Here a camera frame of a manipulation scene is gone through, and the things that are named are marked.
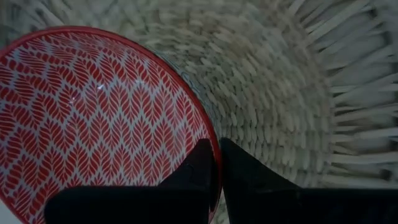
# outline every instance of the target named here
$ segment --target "black plastic piece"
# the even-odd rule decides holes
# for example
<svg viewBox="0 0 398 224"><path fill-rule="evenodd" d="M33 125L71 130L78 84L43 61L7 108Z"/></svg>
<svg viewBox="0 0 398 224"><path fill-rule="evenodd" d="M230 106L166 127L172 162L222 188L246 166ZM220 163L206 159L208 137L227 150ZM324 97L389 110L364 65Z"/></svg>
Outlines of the black plastic piece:
<svg viewBox="0 0 398 224"><path fill-rule="evenodd" d="M209 139L198 141L191 153L177 170L169 175L160 186L196 186L209 191L210 210L214 211L219 197L218 168Z"/></svg>
<svg viewBox="0 0 398 224"><path fill-rule="evenodd" d="M398 223L397 190L301 189L221 140L230 224Z"/></svg>
<svg viewBox="0 0 398 224"><path fill-rule="evenodd" d="M208 223L208 193L195 187L75 187L47 203L45 222Z"/></svg>

